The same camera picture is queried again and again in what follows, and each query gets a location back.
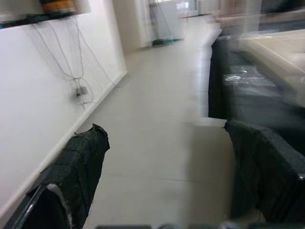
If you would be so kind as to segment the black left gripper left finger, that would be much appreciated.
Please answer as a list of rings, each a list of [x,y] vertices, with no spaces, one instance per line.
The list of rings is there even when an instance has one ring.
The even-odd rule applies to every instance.
[[[107,132],[93,124],[44,168],[4,229],[82,229],[99,183]]]

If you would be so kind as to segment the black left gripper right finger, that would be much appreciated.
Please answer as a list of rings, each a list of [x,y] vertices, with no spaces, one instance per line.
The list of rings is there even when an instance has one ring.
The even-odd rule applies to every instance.
[[[305,224],[305,156],[270,128],[234,119],[224,128],[254,207],[267,222]]]

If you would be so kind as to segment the black table cloth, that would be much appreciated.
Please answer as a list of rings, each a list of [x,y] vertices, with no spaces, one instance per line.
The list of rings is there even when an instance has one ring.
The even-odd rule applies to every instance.
[[[270,74],[238,49],[238,27],[223,28],[211,45],[208,84],[208,116],[269,127],[286,141],[305,141],[305,108],[288,97],[288,91],[275,84],[225,82],[234,69],[257,69]]]

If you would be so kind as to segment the crossed clear tape patch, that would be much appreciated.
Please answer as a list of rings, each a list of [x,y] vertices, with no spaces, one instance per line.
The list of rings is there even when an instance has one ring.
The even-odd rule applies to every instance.
[[[225,82],[275,84],[275,82],[257,69],[234,69],[224,75]]]

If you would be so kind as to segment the white plastic table top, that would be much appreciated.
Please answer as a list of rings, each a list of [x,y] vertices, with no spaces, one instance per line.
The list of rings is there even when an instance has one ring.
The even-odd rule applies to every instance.
[[[305,86],[305,29],[241,38],[240,49],[292,87]]]

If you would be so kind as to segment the orange round container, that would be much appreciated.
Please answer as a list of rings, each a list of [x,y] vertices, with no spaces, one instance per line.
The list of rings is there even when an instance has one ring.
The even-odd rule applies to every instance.
[[[75,12],[73,0],[39,0],[45,12]]]

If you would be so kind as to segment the white appliance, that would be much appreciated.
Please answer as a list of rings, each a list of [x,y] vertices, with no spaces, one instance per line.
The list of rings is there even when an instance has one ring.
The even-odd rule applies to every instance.
[[[185,0],[157,0],[157,35],[161,40],[183,40],[189,3]]]

